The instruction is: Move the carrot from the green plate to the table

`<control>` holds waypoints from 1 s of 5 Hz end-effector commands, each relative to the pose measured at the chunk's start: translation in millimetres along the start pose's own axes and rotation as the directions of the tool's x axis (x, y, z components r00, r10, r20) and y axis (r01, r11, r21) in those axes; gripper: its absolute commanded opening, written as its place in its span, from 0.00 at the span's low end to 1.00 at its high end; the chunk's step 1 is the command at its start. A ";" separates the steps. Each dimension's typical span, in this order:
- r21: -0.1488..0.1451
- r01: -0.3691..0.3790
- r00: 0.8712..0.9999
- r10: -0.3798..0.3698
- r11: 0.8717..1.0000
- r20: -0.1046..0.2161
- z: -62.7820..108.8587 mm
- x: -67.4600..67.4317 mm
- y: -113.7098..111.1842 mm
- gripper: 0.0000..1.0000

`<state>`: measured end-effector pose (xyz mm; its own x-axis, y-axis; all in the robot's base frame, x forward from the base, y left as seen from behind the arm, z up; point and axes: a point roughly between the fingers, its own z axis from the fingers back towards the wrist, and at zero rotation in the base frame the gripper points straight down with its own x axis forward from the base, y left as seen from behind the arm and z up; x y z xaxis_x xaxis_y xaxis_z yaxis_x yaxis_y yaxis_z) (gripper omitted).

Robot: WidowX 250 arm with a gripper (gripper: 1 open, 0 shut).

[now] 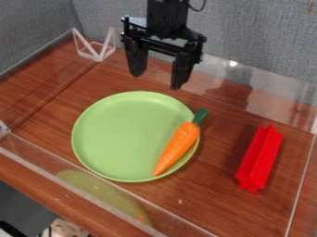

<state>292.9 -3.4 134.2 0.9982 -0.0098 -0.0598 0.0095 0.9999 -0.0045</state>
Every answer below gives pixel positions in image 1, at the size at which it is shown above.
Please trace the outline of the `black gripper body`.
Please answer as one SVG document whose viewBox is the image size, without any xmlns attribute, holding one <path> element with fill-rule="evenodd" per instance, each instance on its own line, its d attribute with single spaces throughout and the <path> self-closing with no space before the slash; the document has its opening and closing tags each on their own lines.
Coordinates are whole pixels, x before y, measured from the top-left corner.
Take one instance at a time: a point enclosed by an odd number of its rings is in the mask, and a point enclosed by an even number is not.
<svg viewBox="0 0 317 237">
<path fill-rule="evenodd" d="M 188 26 L 189 11 L 201 12 L 192 6 L 190 0 L 147 0 L 146 17 L 122 17 L 126 36 L 138 40 L 156 51 L 176 58 L 181 52 L 192 55 L 193 64 L 201 61 L 204 44 L 208 37 Z"/>
</svg>

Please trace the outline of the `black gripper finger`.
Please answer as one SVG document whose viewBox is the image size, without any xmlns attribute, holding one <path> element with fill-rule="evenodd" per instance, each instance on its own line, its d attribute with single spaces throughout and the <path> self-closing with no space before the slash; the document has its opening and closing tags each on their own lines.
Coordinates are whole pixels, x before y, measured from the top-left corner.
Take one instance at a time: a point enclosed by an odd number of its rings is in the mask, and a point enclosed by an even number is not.
<svg viewBox="0 0 317 237">
<path fill-rule="evenodd" d="M 149 48 L 129 36 L 125 38 L 125 47 L 129 71 L 134 77 L 139 77 L 147 69 Z"/>
<path fill-rule="evenodd" d="M 172 89 L 178 90 L 182 85 L 189 81 L 192 76 L 193 62 L 192 55 L 188 52 L 181 52 L 176 56 L 173 63 L 173 77 Z"/>
</svg>

